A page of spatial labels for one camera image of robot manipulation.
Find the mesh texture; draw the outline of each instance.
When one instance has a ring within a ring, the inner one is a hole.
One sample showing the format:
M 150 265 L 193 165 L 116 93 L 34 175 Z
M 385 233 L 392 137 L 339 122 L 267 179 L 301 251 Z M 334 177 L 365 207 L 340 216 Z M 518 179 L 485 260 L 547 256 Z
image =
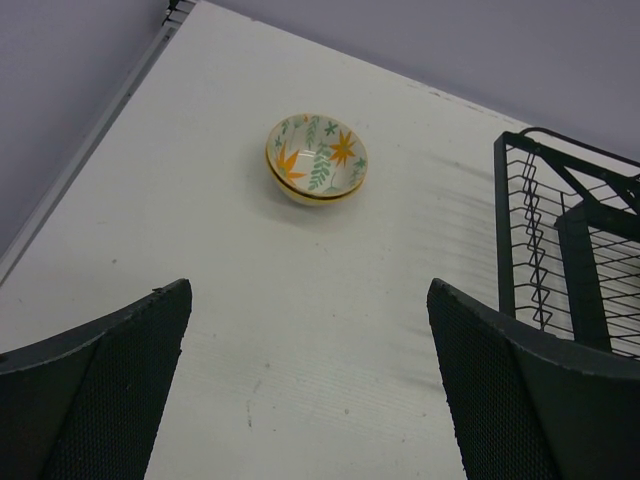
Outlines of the mesh texture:
M 507 341 L 442 283 L 427 303 L 468 478 L 560 478 Z
M 185 281 L 100 339 L 42 478 L 144 478 L 190 311 Z

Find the ceramic bowl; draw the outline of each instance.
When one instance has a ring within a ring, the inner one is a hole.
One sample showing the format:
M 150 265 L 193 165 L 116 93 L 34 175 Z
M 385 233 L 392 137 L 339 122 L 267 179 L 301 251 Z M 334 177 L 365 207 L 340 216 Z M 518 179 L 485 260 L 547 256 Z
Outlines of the ceramic bowl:
M 360 186 L 362 185 L 362 182 L 360 182 L 360 185 L 358 187 L 351 190 L 349 193 L 346 193 L 345 195 L 342 195 L 339 197 L 319 198 L 319 197 L 314 197 L 312 195 L 302 195 L 301 193 L 298 193 L 296 190 L 294 190 L 289 184 L 285 183 L 282 179 L 280 179 L 280 177 L 276 174 L 276 172 L 273 171 L 273 168 L 271 168 L 269 157 L 265 155 L 265 158 L 267 160 L 267 168 L 269 169 L 269 173 L 271 173 L 271 175 L 275 179 L 276 185 L 278 185 L 280 190 L 282 190 L 282 192 L 294 202 L 298 202 L 308 207 L 320 207 L 323 205 L 331 205 L 333 203 L 337 203 L 342 200 L 345 200 L 346 198 L 356 193 L 360 188 Z
M 266 156 L 280 188 L 313 205 L 355 193 L 369 163 L 362 141 L 349 127 L 311 113 L 278 123 L 267 139 Z

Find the dish rack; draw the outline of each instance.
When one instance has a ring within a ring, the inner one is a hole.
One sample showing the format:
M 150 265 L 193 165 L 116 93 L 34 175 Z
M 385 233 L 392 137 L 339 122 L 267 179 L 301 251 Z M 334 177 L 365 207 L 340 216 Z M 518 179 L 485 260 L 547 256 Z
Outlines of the dish rack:
M 500 311 L 640 359 L 640 163 L 543 128 L 494 161 Z

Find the wall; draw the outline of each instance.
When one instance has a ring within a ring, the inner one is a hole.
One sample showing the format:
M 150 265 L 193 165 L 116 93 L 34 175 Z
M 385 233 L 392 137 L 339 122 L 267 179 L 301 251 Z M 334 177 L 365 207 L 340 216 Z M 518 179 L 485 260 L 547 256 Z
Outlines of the wall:
M 159 31 L 168 0 L 0 8 L 0 257 Z
M 214 0 L 640 159 L 637 0 Z

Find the white surface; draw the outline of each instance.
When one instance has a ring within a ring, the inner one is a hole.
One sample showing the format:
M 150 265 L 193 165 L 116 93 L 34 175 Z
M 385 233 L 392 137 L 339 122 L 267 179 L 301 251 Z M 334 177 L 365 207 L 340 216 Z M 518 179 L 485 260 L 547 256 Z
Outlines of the white surface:
M 362 191 L 305 209 L 264 141 L 356 129 Z M 208 4 L 0 291 L 0 351 L 178 277 L 194 310 L 148 479 L 463 478 L 425 293 L 495 305 L 492 144 L 523 125 Z

